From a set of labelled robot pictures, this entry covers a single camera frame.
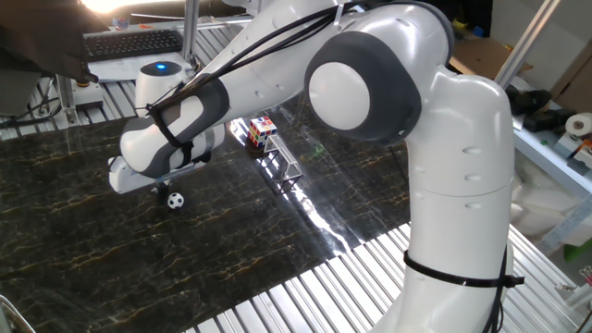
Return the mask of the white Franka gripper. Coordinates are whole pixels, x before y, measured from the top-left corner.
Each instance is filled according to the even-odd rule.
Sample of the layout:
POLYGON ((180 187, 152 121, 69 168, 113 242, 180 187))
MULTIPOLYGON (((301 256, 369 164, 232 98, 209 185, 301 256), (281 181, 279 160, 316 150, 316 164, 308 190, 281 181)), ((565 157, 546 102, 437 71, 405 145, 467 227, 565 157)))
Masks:
POLYGON ((167 206, 169 196, 169 184, 173 179, 189 175, 199 168, 205 167, 205 162, 189 163, 179 169, 165 174, 162 177, 152 179, 146 177, 133 169, 124 161, 121 155, 108 159, 108 180, 111 188, 119 194, 128 193, 144 187, 153 186, 151 192, 158 193, 160 205, 167 206))

